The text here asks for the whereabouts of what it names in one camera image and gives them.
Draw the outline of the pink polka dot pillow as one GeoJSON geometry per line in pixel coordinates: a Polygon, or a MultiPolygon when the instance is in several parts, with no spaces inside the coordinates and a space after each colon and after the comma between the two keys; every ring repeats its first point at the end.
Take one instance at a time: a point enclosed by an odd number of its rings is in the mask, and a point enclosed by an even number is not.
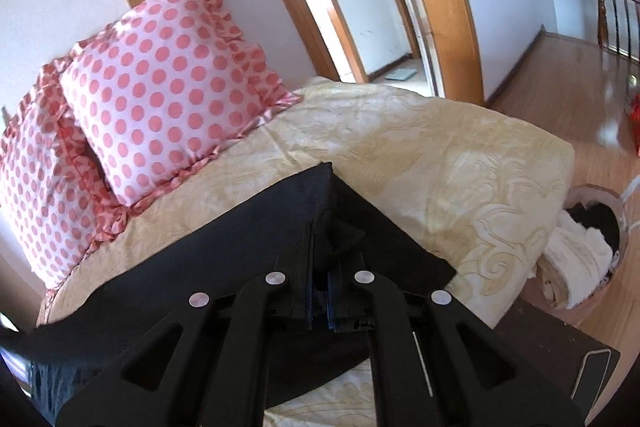
{"type": "Polygon", "coordinates": [[[60,83],[129,208],[170,191],[299,101],[224,0],[144,0],[77,43],[60,83]]]}
{"type": "Polygon", "coordinates": [[[69,58],[42,66],[1,135],[1,208],[32,272],[49,289],[116,239],[129,219],[63,94],[60,79],[69,67],[69,58]]]}

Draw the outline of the white clothes in basket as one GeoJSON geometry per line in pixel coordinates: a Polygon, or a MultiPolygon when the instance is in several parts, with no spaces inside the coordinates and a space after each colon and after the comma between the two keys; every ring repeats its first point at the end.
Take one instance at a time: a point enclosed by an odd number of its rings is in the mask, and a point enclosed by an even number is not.
{"type": "Polygon", "coordinates": [[[596,228],[585,228],[566,210],[559,213],[547,246],[537,261],[536,277],[554,309],[573,309],[604,280],[613,251],[596,228]]]}

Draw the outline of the left pink polka dot pillow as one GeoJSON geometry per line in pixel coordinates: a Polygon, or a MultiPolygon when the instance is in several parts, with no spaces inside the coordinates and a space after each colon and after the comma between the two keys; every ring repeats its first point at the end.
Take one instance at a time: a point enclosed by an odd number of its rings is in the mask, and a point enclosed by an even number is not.
{"type": "Polygon", "coordinates": [[[129,219],[63,94],[60,79],[69,67],[69,58],[42,66],[1,135],[1,208],[32,272],[49,289],[116,239],[129,219]]]}

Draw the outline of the red bag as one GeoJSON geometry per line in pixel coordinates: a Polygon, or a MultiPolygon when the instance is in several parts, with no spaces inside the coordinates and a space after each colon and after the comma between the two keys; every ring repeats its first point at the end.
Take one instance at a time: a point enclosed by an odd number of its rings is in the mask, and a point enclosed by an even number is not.
{"type": "Polygon", "coordinates": [[[634,97],[628,115],[632,137],[634,138],[634,149],[637,156],[640,156],[640,95],[634,97]]]}

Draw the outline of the right pink polka dot pillow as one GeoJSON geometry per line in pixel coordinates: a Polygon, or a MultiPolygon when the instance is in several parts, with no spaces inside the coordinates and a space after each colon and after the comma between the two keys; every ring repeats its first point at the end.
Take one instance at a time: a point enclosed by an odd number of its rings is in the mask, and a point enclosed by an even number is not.
{"type": "Polygon", "coordinates": [[[170,191],[299,101],[224,0],[144,0],[77,43],[60,83],[129,208],[170,191]]]}

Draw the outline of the round laundry basket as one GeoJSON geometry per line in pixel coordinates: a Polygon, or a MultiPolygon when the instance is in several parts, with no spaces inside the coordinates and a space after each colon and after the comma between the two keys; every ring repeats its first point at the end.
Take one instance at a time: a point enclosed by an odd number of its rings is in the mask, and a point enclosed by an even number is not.
{"type": "Polygon", "coordinates": [[[521,298],[570,325],[585,321],[624,259],[628,198],[594,184],[572,187],[521,298]]]}

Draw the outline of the wooden stair railing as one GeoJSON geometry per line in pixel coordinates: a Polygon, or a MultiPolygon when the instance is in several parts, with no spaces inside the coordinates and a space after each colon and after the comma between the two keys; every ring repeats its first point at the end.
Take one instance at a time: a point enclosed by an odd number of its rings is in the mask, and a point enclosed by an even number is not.
{"type": "Polygon", "coordinates": [[[639,1],[597,0],[597,43],[601,49],[639,63],[639,1]]]}

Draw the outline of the cream patterned bed quilt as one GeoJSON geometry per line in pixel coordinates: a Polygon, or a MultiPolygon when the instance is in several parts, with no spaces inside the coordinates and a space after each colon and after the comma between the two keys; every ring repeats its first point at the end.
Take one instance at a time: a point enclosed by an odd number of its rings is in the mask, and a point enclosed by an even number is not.
{"type": "Polygon", "coordinates": [[[527,122],[405,90],[316,78],[299,102],[189,178],[147,200],[43,308],[53,323],[136,265],[168,261],[158,295],[186,277],[181,239],[280,180],[334,172],[454,268],[448,288],[497,325],[540,257],[570,187],[574,150],[527,122]]]}

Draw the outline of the black pants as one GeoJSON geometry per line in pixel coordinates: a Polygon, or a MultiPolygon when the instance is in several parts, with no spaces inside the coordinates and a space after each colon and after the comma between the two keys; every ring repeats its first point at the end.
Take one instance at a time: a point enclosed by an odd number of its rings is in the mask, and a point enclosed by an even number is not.
{"type": "Polygon", "coordinates": [[[30,364],[32,404],[54,424],[63,405],[198,291],[237,293],[312,238],[314,257],[356,256],[402,291],[427,295],[456,271],[426,251],[324,162],[266,188],[93,291],[72,314],[1,346],[30,364]]]}

